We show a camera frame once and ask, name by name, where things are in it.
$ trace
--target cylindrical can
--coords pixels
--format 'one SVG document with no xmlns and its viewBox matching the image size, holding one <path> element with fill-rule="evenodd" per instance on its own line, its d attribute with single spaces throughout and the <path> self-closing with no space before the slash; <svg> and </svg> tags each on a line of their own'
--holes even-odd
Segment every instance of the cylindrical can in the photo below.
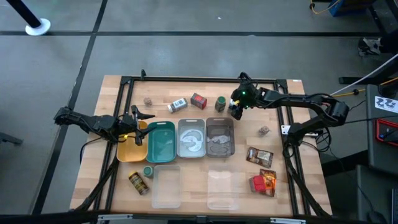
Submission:
<svg viewBox="0 0 398 224">
<path fill-rule="evenodd" d="M 232 109 L 234 108 L 234 106 L 235 106 L 234 101 L 232 99 L 230 99 L 229 105 L 228 105 L 228 111 L 227 111 L 229 114 L 231 114 Z"/>
<path fill-rule="evenodd" d="M 145 195 L 148 193 L 149 188 L 144 183 L 143 179 L 138 175 L 137 171 L 132 171 L 129 175 L 129 180 L 133 184 L 133 186 L 138 190 L 140 195 Z"/>
<path fill-rule="evenodd" d="M 225 97 L 219 96 L 215 106 L 217 112 L 222 112 L 225 109 Z"/>
<path fill-rule="evenodd" d="M 172 104 L 167 105 L 167 109 L 169 109 L 170 113 L 174 113 L 182 108 L 186 108 L 187 106 L 188 106 L 187 99 L 181 98 L 179 100 L 174 101 Z"/>
<path fill-rule="evenodd" d="M 148 178 L 153 178 L 154 177 L 154 168 L 151 166 L 145 166 L 143 170 L 144 176 Z"/>
</svg>

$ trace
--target teal container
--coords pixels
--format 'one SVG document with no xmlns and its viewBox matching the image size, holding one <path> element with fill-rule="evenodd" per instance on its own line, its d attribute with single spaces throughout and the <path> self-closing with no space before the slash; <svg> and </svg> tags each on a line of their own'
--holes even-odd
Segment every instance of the teal container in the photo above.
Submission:
<svg viewBox="0 0 398 224">
<path fill-rule="evenodd" d="M 148 128 L 152 127 L 156 127 L 156 129 L 148 134 L 147 161 L 153 163 L 173 161 L 177 154 L 173 122 L 153 122 L 148 125 Z"/>
</svg>

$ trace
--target transparent plastic bin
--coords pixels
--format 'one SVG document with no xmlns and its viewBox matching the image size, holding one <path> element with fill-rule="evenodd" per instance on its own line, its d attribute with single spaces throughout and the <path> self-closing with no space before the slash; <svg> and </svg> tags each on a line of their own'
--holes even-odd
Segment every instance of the transparent plastic bin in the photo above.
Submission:
<svg viewBox="0 0 398 224">
<path fill-rule="evenodd" d="M 181 119 L 178 122 L 177 155 L 179 157 L 203 157 L 206 132 L 202 119 Z"/>
<path fill-rule="evenodd" d="M 157 165 L 152 186 L 153 208 L 178 208 L 181 205 L 181 169 L 178 165 Z"/>
<path fill-rule="evenodd" d="M 238 173 L 227 165 L 210 165 L 207 178 L 207 207 L 212 210 L 236 210 Z"/>
</svg>

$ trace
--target white base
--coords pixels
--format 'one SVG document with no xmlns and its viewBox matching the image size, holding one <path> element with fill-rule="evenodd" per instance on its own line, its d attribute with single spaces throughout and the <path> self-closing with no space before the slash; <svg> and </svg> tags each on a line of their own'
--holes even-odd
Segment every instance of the white base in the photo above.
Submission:
<svg viewBox="0 0 398 224">
<path fill-rule="evenodd" d="M 280 129 L 282 130 L 282 135 L 288 135 L 289 134 L 290 125 L 281 125 Z M 316 134 L 316 133 L 307 133 L 305 135 L 306 136 L 312 136 L 312 137 L 317 137 L 318 136 L 318 134 Z"/>
<path fill-rule="evenodd" d="M 42 25 L 37 28 L 31 28 L 29 25 L 25 27 L 25 31 L 28 35 L 43 35 L 47 33 L 51 27 L 51 22 L 47 19 L 40 19 Z"/>
</svg>

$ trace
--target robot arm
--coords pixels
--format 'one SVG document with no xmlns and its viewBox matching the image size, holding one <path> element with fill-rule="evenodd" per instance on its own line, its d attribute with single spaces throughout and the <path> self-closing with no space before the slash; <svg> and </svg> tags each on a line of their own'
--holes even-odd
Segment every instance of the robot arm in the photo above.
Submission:
<svg viewBox="0 0 398 224">
<path fill-rule="evenodd" d="M 110 115 L 87 116 L 72 111 L 67 107 L 60 108 L 55 115 L 55 124 L 78 125 L 86 133 L 92 132 L 108 141 L 116 143 L 119 136 L 135 133 L 136 144 L 142 145 L 142 139 L 154 128 L 139 129 L 139 119 L 153 118 L 155 115 L 142 114 L 135 105 L 131 106 L 132 115 L 124 115 L 122 119 Z"/>
<path fill-rule="evenodd" d="M 293 146 L 299 146 L 305 134 L 327 127 L 341 126 L 345 123 L 349 111 L 344 102 L 334 99 L 324 93 L 312 95 L 281 94 L 274 90 L 258 88 L 252 83 L 251 78 L 244 72 L 239 76 L 240 86 L 232 92 L 231 99 L 234 106 L 232 117 L 240 120 L 243 110 L 248 108 L 277 108 L 280 106 L 295 106 L 310 108 L 318 116 L 304 122 L 294 123 L 287 133 L 287 141 Z"/>
</svg>

